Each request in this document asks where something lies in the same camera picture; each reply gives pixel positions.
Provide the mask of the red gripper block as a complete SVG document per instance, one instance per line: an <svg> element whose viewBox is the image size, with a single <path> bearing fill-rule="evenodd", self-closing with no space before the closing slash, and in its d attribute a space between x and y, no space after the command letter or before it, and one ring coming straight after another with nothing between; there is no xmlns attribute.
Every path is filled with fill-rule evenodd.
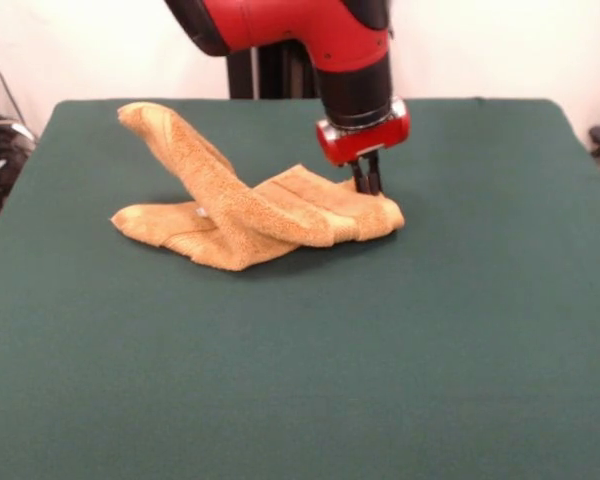
<svg viewBox="0 0 600 480"><path fill-rule="evenodd" d="M373 151L403 143L408 138L410 124L405 101L394 97L389 116L379 123L361 129L344 130L323 119L316 123L316 136L331 164L342 166L350 163L357 192L381 193L379 154ZM368 153L366 176L357 159Z"/></svg>

